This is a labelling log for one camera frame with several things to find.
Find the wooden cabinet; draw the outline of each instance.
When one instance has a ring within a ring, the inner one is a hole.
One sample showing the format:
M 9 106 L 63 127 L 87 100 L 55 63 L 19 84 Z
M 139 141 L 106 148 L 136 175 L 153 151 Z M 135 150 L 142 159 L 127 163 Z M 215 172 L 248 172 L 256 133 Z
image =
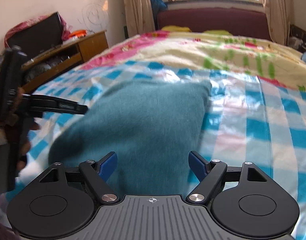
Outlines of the wooden cabinet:
M 42 84 L 51 81 L 59 74 L 67 72 L 78 64 L 87 62 L 107 48 L 108 44 L 106 41 L 105 31 L 102 31 L 48 50 L 33 60 L 26 62 L 22 66 L 23 73 L 27 73 L 34 66 L 46 62 L 50 58 L 62 55 L 67 55 L 68 58 L 50 70 L 35 77 L 30 82 L 22 84 L 22 87 L 26 93 L 34 92 Z

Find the black tv screen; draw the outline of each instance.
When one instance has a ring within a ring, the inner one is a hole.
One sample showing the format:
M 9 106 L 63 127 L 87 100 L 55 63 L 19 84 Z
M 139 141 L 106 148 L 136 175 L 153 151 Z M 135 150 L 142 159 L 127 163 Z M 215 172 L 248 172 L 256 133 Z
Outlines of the black tv screen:
M 15 33 L 7 42 L 10 47 L 21 47 L 22 52 L 27 54 L 27 60 L 62 44 L 63 26 L 58 12 L 45 20 Z

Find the triangular cutout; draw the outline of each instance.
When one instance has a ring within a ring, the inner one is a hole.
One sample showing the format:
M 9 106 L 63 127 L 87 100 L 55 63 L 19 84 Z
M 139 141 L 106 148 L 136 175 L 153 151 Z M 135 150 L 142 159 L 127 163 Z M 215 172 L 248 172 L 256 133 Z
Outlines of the triangular cutout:
M 254 168 L 249 168 L 248 169 L 248 174 L 247 174 L 247 180 L 248 181 L 258 181 L 258 182 L 266 182 L 267 180 L 257 172 L 256 169 Z
M 57 169 L 51 169 L 41 180 L 41 183 L 44 182 L 56 182 L 58 181 L 58 171 Z

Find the blue and white checkered sheet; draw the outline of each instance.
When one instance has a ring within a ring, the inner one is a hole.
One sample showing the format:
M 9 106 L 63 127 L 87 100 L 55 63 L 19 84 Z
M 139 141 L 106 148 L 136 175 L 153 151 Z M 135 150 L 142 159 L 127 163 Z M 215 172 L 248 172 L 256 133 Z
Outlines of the blue and white checkered sheet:
M 133 78 L 200 81 L 213 85 L 212 106 L 205 114 L 197 150 L 207 160 L 220 159 L 229 166 L 256 163 L 298 202 L 301 215 L 293 236 L 306 240 L 306 93 L 276 87 L 257 77 L 216 70 L 175 69 L 154 62 L 127 62 L 116 67 L 71 70 L 41 86 L 36 94 L 62 97 L 92 106 L 110 86 Z M 40 174 L 47 165 L 54 139 L 81 116 L 46 113 L 31 131 L 28 166 L 21 172 L 6 202 Z M 192 174 L 193 189 L 198 180 Z

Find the curtain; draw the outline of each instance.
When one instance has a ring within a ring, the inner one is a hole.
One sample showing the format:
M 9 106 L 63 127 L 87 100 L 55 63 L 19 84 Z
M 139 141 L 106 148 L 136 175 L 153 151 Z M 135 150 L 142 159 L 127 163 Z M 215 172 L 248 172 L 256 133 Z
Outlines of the curtain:
M 290 33 L 292 0 L 263 0 L 272 41 L 286 45 Z
M 124 0 L 128 35 L 155 31 L 150 0 Z

